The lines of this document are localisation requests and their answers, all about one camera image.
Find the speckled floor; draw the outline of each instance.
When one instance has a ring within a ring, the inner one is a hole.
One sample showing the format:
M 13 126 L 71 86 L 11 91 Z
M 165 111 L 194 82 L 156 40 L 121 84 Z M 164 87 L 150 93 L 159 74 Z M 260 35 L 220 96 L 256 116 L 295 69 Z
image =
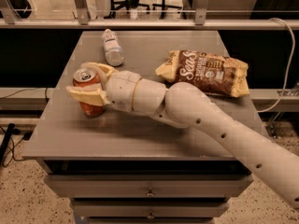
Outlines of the speckled floor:
M 298 113 L 277 123 L 278 139 L 275 142 L 299 155 Z M 13 135 L 15 143 L 35 127 L 35 122 L 24 122 L 16 128 L 20 135 Z M 16 147 L 16 159 L 28 143 Z M 58 198 L 43 182 L 44 170 L 35 161 L 12 161 L 0 168 L 0 224 L 75 223 L 69 200 Z M 237 198 L 229 201 L 231 207 L 216 224 L 295 224 L 299 213 L 285 204 L 270 188 L 255 177 L 254 182 Z

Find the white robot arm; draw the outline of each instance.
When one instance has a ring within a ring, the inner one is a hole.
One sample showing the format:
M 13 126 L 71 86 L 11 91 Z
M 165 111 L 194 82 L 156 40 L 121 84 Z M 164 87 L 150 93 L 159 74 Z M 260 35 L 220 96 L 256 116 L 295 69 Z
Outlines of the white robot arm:
M 112 106 L 140 112 L 177 128 L 188 126 L 217 140 L 291 207 L 299 210 L 299 157 L 233 120 L 189 83 L 162 83 L 123 71 L 107 83 Z

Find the drawer handle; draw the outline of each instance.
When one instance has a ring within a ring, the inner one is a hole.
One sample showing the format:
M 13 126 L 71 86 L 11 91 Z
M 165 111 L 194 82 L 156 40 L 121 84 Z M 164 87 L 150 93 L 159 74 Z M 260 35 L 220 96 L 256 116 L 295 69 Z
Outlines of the drawer handle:
M 153 220 L 155 219 L 155 216 L 151 212 L 149 212 L 148 219 Z
M 152 192 L 151 189 L 149 189 L 149 192 L 147 193 L 148 198 L 153 198 L 155 196 L 155 193 Z

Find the brown snack bag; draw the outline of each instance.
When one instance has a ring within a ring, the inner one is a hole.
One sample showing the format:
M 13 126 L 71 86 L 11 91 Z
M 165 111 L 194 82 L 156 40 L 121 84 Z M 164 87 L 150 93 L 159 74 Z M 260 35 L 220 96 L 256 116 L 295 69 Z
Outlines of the brown snack bag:
M 248 65 L 238 59 L 191 50 L 169 51 L 156 74 L 170 83 L 188 82 L 207 94 L 240 97 L 249 94 Z

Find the red can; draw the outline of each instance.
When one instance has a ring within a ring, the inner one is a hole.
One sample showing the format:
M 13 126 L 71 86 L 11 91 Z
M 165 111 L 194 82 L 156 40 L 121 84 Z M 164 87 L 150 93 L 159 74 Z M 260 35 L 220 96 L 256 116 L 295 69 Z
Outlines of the red can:
M 73 75 L 74 86 L 90 86 L 100 82 L 100 77 L 95 70 L 91 68 L 81 68 Z M 83 102 L 79 102 L 83 113 L 87 117 L 97 117 L 105 111 L 104 106 L 89 105 Z

